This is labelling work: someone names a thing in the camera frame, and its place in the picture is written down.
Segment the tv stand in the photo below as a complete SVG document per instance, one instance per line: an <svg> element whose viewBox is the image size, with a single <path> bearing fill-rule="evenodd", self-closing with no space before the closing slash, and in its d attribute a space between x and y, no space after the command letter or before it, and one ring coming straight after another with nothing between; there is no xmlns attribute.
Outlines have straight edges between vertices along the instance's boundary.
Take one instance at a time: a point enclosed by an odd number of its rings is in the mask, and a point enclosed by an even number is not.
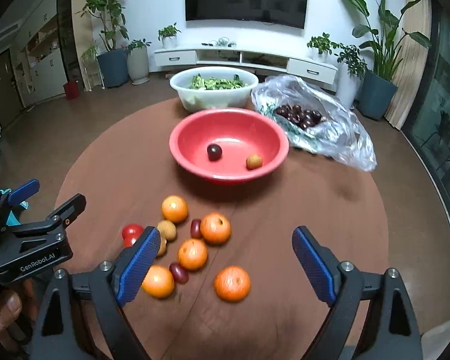
<svg viewBox="0 0 450 360"><path fill-rule="evenodd" d="M241 47L183 45L155 50L155 63L160 67L187 65L225 65L264 69L293 74L317 83L333 85L337 67L309 58L276 54L271 50Z"/></svg>

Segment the clear plastic bag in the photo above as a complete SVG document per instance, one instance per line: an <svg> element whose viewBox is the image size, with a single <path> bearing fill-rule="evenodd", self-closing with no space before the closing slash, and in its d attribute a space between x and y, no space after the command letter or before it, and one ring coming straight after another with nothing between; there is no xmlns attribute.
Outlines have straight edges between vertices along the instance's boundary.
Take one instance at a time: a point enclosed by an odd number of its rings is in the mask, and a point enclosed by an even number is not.
<svg viewBox="0 0 450 360"><path fill-rule="evenodd" d="M283 128L292 146L367 172L377 166L373 143L356 115L319 87L296 76L272 76L252 91L252 102L258 112ZM319 111L326 120L302 130L274 113L285 104Z"/></svg>

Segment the screw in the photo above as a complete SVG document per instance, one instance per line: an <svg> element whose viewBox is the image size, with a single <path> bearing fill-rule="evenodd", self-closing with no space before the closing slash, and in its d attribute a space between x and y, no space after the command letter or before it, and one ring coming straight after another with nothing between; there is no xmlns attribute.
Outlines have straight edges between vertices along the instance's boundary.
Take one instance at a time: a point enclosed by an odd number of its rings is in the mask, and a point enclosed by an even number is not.
<svg viewBox="0 0 450 360"><path fill-rule="evenodd" d="M390 268L388 270L388 274L393 277L394 279L400 277L400 273L395 268Z"/></svg>
<svg viewBox="0 0 450 360"><path fill-rule="evenodd" d="M345 272L350 272L350 271L353 271L354 270L354 265L351 263L351 262L349 262L349 261L344 261L344 262L342 262L342 268L343 268L343 270L345 271Z"/></svg>
<svg viewBox="0 0 450 360"><path fill-rule="evenodd" d="M61 278L63 278L64 276L65 276L65 269L57 269L56 271L55 271L55 277L57 278L57 279L61 279Z"/></svg>
<svg viewBox="0 0 450 360"><path fill-rule="evenodd" d="M98 266L98 268L99 268L101 271L104 271L104 272L110 270L111 267L112 267L111 261L102 261L102 262L100 263L100 265Z"/></svg>

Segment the chopped green vegetable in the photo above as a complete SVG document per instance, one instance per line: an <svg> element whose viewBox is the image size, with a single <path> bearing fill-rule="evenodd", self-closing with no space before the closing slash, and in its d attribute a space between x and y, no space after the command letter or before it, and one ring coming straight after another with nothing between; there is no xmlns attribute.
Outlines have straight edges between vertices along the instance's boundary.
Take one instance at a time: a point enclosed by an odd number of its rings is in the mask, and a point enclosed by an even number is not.
<svg viewBox="0 0 450 360"><path fill-rule="evenodd" d="M247 86L240 79L238 74L233 76L233 80L229 79L203 79L200 74L193 77L192 83L190 84L190 89L198 90L216 90L216 89L237 89Z"/></svg>

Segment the curtain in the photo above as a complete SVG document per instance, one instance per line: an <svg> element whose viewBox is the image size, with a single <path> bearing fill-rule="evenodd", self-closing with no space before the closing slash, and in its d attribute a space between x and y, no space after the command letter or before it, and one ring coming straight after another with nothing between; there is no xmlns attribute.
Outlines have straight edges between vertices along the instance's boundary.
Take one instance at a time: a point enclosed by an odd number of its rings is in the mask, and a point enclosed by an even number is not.
<svg viewBox="0 0 450 360"><path fill-rule="evenodd" d="M431 0L422 0L405 13L403 28L407 32L420 31L430 38L431 16ZM428 55L428 49L420 46L409 36L403 40L402 45L399 58L403 58L403 61L393 79L398 91L385 114L385 118L398 130L405 123L416 92L419 90Z"/></svg>

